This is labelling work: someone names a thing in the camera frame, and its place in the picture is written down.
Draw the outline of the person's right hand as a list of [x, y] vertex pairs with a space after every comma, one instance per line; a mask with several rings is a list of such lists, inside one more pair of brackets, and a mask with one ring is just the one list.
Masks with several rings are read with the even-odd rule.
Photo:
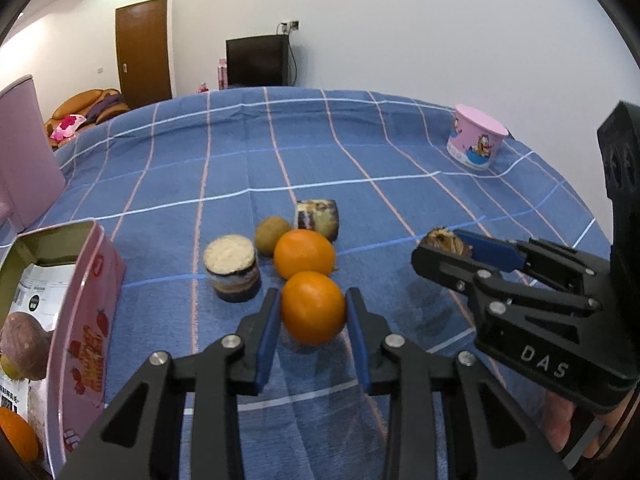
[[[612, 448], [614, 448], [620, 440], [620, 432], [624, 431], [628, 426], [628, 424], [624, 422], [619, 430], [615, 429], [623, 417], [630, 398], [631, 394], [628, 394], [615, 410], [608, 414], [599, 414], [596, 416], [596, 419], [600, 420], [603, 426], [600, 432], [588, 444], [582, 456], [585, 458], [593, 458], [597, 455], [597, 452], [602, 451], [602, 457], [606, 457], [611, 453]], [[563, 399], [562, 396], [558, 396], [551, 391], [547, 391], [544, 396], [544, 434], [554, 452], [562, 451], [570, 438], [575, 408], [574, 403]]]

